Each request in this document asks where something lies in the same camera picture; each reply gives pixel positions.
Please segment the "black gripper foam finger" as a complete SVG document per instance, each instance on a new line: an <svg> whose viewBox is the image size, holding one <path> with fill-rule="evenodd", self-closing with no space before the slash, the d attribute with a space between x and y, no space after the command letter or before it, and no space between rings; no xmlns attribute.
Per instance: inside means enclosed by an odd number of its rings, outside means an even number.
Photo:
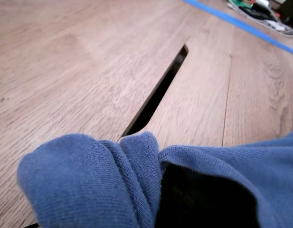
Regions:
<svg viewBox="0 0 293 228"><path fill-rule="evenodd" d="M239 183L169 164L157 228L258 228L254 196Z"/></svg>

